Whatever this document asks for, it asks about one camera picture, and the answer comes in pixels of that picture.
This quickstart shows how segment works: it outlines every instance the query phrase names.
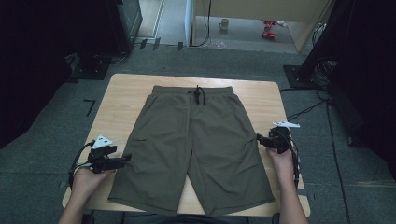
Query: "olive green shorts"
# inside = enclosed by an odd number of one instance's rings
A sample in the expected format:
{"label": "olive green shorts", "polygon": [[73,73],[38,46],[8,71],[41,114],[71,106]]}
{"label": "olive green shorts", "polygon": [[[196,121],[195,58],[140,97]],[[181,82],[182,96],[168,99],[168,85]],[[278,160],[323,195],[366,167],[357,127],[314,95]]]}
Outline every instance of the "olive green shorts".
{"label": "olive green shorts", "polygon": [[108,199],[177,214],[189,176],[207,216],[270,203],[274,196],[248,114],[232,87],[154,86],[130,134]]}

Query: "shorts leg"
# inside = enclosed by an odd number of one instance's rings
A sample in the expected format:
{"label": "shorts leg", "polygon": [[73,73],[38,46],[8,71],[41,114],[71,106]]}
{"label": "shorts leg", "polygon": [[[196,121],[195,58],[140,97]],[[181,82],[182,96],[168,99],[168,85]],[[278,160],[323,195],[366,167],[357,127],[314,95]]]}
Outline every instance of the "shorts leg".
{"label": "shorts leg", "polygon": [[227,224],[249,224],[248,217],[238,217],[238,216],[221,216],[213,217],[216,220],[223,221]]}
{"label": "shorts leg", "polygon": [[145,212],[128,212],[124,214],[123,224],[158,224],[164,223],[169,217]]}
{"label": "shorts leg", "polygon": [[207,95],[204,105],[194,105],[191,136],[189,177],[208,216],[274,200],[256,134],[236,95]]}
{"label": "shorts leg", "polygon": [[131,161],[117,171],[108,199],[175,216],[191,156],[188,97],[150,95],[128,138]]}

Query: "power cord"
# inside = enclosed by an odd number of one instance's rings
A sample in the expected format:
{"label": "power cord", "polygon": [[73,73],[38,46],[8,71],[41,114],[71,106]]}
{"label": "power cord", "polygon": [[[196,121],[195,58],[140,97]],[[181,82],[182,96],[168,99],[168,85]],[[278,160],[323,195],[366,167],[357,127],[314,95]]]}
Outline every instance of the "power cord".
{"label": "power cord", "polygon": [[[115,63],[120,63],[120,62],[122,62],[122,61],[126,58],[126,56],[128,56],[128,53],[127,53],[127,52],[123,52],[122,54],[123,54],[122,58],[121,58],[120,60],[118,60],[118,61],[109,62],[109,63],[103,63],[103,62],[96,62],[96,63],[97,63],[97,64],[115,64]],[[95,56],[93,56],[93,58],[96,59],[96,58],[99,57],[99,56],[101,56],[101,55],[95,55]]]}
{"label": "power cord", "polygon": [[337,168],[337,174],[338,174],[338,179],[340,181],[341,192],[343,194],[344,207],[346,209],[346,221],[347,221],[348,224],[350,224],[349,209],[347,207],[347,196],[346,196],[346,193],[345,193],[343,177],[341,177],[340,166],[338,164],[337,152],[335,150],[334,133],[332,131],[332,120],[330,119],[329,107],[330,107],[330,102],[327,103],[326,112],[327,112],[327,119],[329,121],[329,126],[330,126],[330,136],[332,138],[332,154],[333,154],[333,157],[334,157],[335,166]]}
{"label": "power cord", "polygon": [[298,156],[298,148],[297,145],[295,145],[294,141],[290,139],[290,141],[294,144],[294,146],[289,142],[289,138],[287,138],[283,133],[277,131],[276,129],[273,129],[272,131],[276,132],[282,138],[285,140],[286,143],[288,143],[288,146],[291,150],[291,155],[293,159],[293,172],[294,172],[294,185],[296,189],[298,188],[298,182],[300,181],[300,165],[299,165],[299,156]]}
{"label": "power cord", "polygon": [[[320,85],[319,89],[315,89],[315,90],[320,90],[320,91],[325,91],[325,89],[323,88],[327,88],[327,84],[324,85]],[[313,91],[314,89],[299,89],[299,88],[286,88],[286,89],[281,89],[279,90],[279,92],[284,92],[284,91]]]}
{"label": "power cord", "polygon": [[81,164],[81,165],[77,165],[77,161],[78,161],[79,157],[81,156],[82,151],[83,151],[86,147],[92,147],[93,144],[94,144],[94,142],[90,142],[90,143],[85,144],[85,146],[82,147],[82,148],[78,151],[76,157],[74,158],[73,163],[72,163],[72,166],[70,167],[70,170],[69,170],[69,187],[70,187],[70,189],[73,188],[73,179],[74,179],[74,172],[75,172],[75,170],[76,170],[78,167],[80,167],[80,166],[86,164],[86,163],[83,163],[83,164]]}
{"label": "power cord", "polygon": [[206,34],[205,40],[200,45],[190,45],[190,47],[195,47],[195,48],[202,47],[207,42],[207,40],[210,39],[210,10],[211,10],[211,8],[212,8],[212,0],[209,1],[209,10],[207,12],[207,26],[206,26],[207,34]]}
{"label": "power cord", "polygon": [[312,34],[312,46],[315,46],[317,43],[317,36],[319,33],[323,33],[324,29],[326,28],[326,23],[320,23],[318,27],[315,29],[314,33]]}
{"label": "power cord", "polygon": [[[132,45],[132,48],[135,47],[135,46],[141,45],[141,44],[143,44],[143,42],[134,43],[134,44]],[[153,44],[153,43],[146,43],[146,45],[156,45],[156,44]],[[161,46],[166,46],[166,47],[178,47],[178,45],[173,45],[173,44],[160,44],[160,45],[161,45]]]}
{"label": "power cord", "polygon": [[[299,90],[299,89],[285,89],[284,91],[294,91],[294,90]],[[301,111],[299,113],[296,113],[296,114],[293,114],[291,116],[288,116],[288,121],[290,121],[292,119],[297,119],[300,115],[310,112],[316,106],[321,105],[321,104],[323,104],[325,102],[327,103],[326,104],[326,112],[327,112],[327,119],[328,119],[329,127],[330,127],[330,136],[331,136],[331,139],[332,139],[332,154],[333,154],[335,166],[336,166],[336,169],[337,169],[338,179],[340,181],[340,187],[341,187],[341,192],[342,192],[342,195],[343,195],[344,207],[346,209],[346,221],[347,221],[348,224],[350,224],[349,209],[348,209],[348,206],[347,206],[347,196],[346,196],[346,193],[345,193],[344,181],[343,181],[343,178],[341,176],[341,171],[340,171],[340,167],[339,167],[339,163],[338,163],[337,153],[336,153],[336,150],[335,150],[334,133],[333,133],[333,129],[332,129],[332,120],[330,118],[330,110],[329,110],[329,108],[330,108],[331,99],[330,98],[325,99],[322,96],[320,96],[319,93],[321,91],[327,92],[327,90],[325,90],[325,89],[317,90],[316,94],[317,94],[317,97],[320,100],[319,103],[317,103],[315,105],[312,105],[312,106],[309,106],[307,109],[305,109],[305,110],[303,110],[303,111]],[[295,144],[294,141],[292,141],[292,143],[295,145],[296,151],[298,152],[297,145]]]}

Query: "table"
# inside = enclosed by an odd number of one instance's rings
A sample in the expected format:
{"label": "table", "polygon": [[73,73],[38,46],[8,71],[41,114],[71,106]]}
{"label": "table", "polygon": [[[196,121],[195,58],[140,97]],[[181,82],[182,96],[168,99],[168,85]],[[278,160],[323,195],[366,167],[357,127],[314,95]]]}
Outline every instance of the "table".
{"label": "table", "polygon": [[[195,45],[195,18],[207,17],[210,0],[193,0],[187,14],[192,14],[192,44]],[[267,21],[287,21],[291,38],[298,52],[309,36],[329,13],[332,0],[213,0],[211,17]]]}
{"label": "table", "polygon": [[[279,88],[275,82],[116,74],[108,84],[104,99],[86,142],[91,142],[92,139],[96,139],[99,134],[102,134],[111,139],[115,146],[118,146],[118,150],[114,153],[114,156],[121,157],[137,116],[154,85],[178,87],[195,87],[199,85],[203,88],[232,86],[235,94],[239,96],[244,104],[256,133],[266,136],[268,136],[269,129],[273,127],[273,121],[286,119]],[[275,170],[263,146],[259,145],[259,151],[276,201],[233,213],[232,215],[271,217],[274,213],[278,212],[279,184]],[[87,147],[82,152],[78,162],[85,162],[89,152],[90,148]],[[141,211],[107,200],[107,196],[113,185],[114,176],[111,175],[104,180],[100,188],[92,195],[86,208],[108,211]],[[304,182],[301,177],[299,189],[304,189]],[[66,190],[64,195],[63,206],[66,206],[69,197],[70,188]],[[309,216],[310,207],[307,197],[303,195],[299,195],[299,197],[305,214]],[[182,192],[178,212],[180,214],[204,214],[204,210],[188,178]]]}

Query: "black controller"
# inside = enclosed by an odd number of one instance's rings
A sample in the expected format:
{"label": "black controller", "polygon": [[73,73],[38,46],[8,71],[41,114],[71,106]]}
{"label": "black controller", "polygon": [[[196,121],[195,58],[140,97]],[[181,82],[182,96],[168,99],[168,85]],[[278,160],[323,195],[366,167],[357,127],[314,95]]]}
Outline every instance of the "black controller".
{"label": "black controller", "polygon": [[[102,173],[106,170],[116,170],[123,168],[127,161],[131,160],[132,155],[129,154],[125,157],[121,158],[109,158],[108,154],[117,151],[117,146],[106,146],[106,147],[99,147],[99,148],[92,148],[95,141],[86,144],[77,154],[71,169],[69,170],[69,186],[70,188],[73,186],[73,179],[74,179],[74,172],[76,168],[81,166],[89,166],[90,169],[96,173]],[[88,155],[88,159],[85,163],[81,165],[76,165],[77,159],[81,155],[82,150],[86,147],[91,147],[90,154]]]}
{"label": "black controller", "polygon": [[257,133],[257,140],[261,145],[269,148],[276,148],[278,154],[282,154],[288,149],[291,150],[291,156],[293,160],[293,170],[294,170],[294,184],[297,188],[299,182],[299,164],[298,164],[298,155],[297,151],[294,150],[293,145],[291,144],[290,131],[286,127],[275,127],[270,130],[268,133],[268,137],[264,137],[261,134]]}
{"label": "black controller", "polygon": [[275,127],[270,130],[268,137],[257,134],[257,140],[261,145],[276,148],[278,154],[284,153],[291,147],[290,131],[286,127]]}

